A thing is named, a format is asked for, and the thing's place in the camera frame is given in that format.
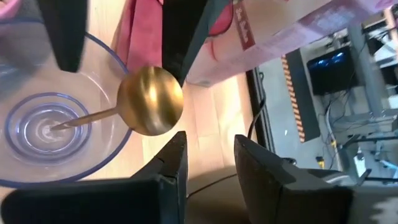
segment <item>wooden table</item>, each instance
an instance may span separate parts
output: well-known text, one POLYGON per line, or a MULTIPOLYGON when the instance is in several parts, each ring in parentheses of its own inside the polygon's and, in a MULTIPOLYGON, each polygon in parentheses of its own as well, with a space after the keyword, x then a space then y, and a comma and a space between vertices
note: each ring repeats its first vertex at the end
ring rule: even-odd
MULTIPOLYGON (((111 45, 124 1, 95 0, 90 4, 89 32, 111 45)), ((85 179, 132 176, 179 130, 188 136, 189 178, 234 166, 234 135, 246 134, 252 120, 245 74, 211 88, 186 83, 183 93, 183 115, 173 130, 156 137, 133 133, 109 164, 85 179)), ((0 197, 11 190, 0 188, 0 197)))

